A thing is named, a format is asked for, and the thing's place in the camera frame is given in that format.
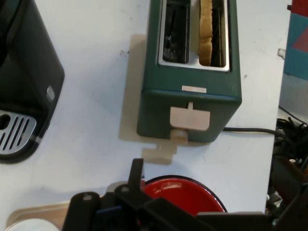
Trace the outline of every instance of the red bowl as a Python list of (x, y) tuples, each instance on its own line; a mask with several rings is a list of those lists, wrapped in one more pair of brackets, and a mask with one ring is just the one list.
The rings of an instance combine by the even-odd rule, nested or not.
[(203, 184), (180, 176), (163, 176), (146, 182), (145, 193), (152, 198), (163, 197), (187, 213), (227, 212), (225, 206)]

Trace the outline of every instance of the sticker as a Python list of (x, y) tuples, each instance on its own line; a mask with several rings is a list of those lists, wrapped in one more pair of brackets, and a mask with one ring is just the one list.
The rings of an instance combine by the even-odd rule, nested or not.
[(191, 92), (198, 92), (198, 93), (206, 93), (206, 88), (182, 86), (182, 91), (191, 91)]

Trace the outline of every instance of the metal grate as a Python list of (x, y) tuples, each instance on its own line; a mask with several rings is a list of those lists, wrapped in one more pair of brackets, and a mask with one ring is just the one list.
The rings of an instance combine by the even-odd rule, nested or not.
[(30, 140), (37, 122), (25, 116), (0, 110), (0, 154), (13, 154)]

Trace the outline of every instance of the green toaster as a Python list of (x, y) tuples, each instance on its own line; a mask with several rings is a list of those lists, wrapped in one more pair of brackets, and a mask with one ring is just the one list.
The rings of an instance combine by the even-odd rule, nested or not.
[(213, 142), (242, 103), (235, 0), (212, 2), (210, 66), (199, 62), (200, 0), (151, 0), (141, 136)]

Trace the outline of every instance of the coffee machine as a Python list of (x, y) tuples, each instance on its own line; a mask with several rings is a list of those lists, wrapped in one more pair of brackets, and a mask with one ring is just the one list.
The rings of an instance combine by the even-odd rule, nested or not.
[(49, 126), (64, 70), (33, 0), (0, 1), (0, 162), (33, 154)]

